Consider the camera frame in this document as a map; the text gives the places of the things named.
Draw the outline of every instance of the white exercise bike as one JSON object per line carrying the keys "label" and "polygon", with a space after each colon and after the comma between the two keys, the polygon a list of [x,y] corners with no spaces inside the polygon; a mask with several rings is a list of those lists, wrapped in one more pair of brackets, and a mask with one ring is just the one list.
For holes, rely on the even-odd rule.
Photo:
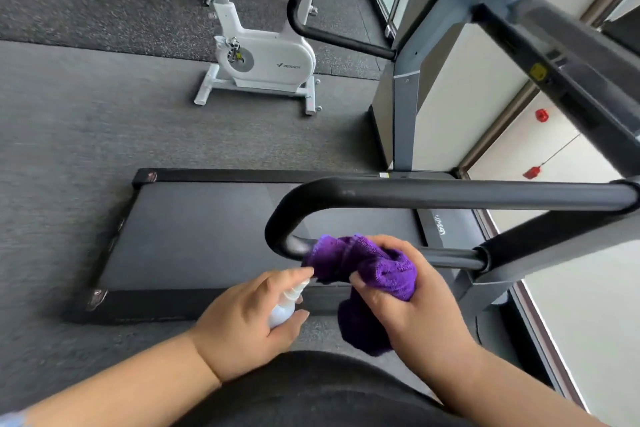
{"label": "white exercise bike", "polygon": [[[312,11],[312,0],[302,0],[298,17],[302,24]],[[314,76],[316,54],[304,37],[285,21],[280,32],[245,29],[236,6],[229,0],[213,0],[222,26],[216,40],[216,59],[202,81],[194,102],[205,105],[214,88],[280,94],[305,99],[305,114],[315,115]]]}

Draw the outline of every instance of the purple towel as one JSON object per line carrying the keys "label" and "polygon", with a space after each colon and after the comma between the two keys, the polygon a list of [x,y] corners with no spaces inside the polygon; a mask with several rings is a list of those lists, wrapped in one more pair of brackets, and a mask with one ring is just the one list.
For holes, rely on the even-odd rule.
{"label": "purple towel", "polygon": [[[358,271],[365,284],[400,300],[408,301],[415,290],[417,271],[404,253],[380,248],[360,235],[324,235],[302,265],[313,267],[321,284],[349,282],[349,275]],[[353,288],[351,297],[338,307],[338,325],[342,338],[368,355],[380,356],[391,350],[384,327]]]}

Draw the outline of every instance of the hand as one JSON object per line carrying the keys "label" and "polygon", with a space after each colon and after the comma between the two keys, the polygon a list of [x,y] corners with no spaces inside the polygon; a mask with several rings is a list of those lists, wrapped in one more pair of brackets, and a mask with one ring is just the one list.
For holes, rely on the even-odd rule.
{"label": "hand", "polygon": [[220,382],[263,366],[289,349],[308,311],[296,310],[272,330],[267,320],[280,294],[313,274],[311,267],[265,272],[213,301],[188,334]]}
{"label": "hand", "polygon": [[478,347],[444,278],[409,242],[384,235],[369,239],[382,248],[403,252],[418,271],[409,302],[367,287],[357,272],[350,277],[351,285],[385,327],[397,355],[426,383],[460,374]]}

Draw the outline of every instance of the spray bottle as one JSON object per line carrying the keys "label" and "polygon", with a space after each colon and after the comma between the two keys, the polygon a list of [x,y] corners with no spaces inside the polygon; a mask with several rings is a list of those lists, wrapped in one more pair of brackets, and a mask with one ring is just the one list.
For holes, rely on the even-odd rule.
{"label": "spray bottle", "polygon": [[280,326],[291,317],[291,314],[293,314],[296,309],[296,300],[298,300],[302,290],[308,283],[309,279],[306,279],[304,282],[282,293],[280,302],[278,302],[278,305],[276,305],[271,311],[271,314],[269,314],[269,329]]}

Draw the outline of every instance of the gray carpet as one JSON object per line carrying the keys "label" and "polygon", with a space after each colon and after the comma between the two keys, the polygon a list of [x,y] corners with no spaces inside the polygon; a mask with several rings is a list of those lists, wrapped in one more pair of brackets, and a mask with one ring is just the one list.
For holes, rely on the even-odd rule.
{"label": "gray carpet", "polygon": [[[247,28],[280,31],[286,4],[232,0]],[[376,44],[385,42],[369,0],[314,0],[309,24]],[[211,61],[220,25],[201,0],[0,0],[0,39]],[[378,79],[384,61],[311,41],[316,72]]]}
{"label": "gray carpet", "polygon": [[[206,66],[0,41],[0,412],[188,327],[60,320],[137,168],[377,170],[365,119],[376,82],[324,76],[311,118],[299,101],[238,92],[196,107]],[[295,348],[367,359],[334,318],[310,318]],[[372,361],[424,388],[396,356]]]}

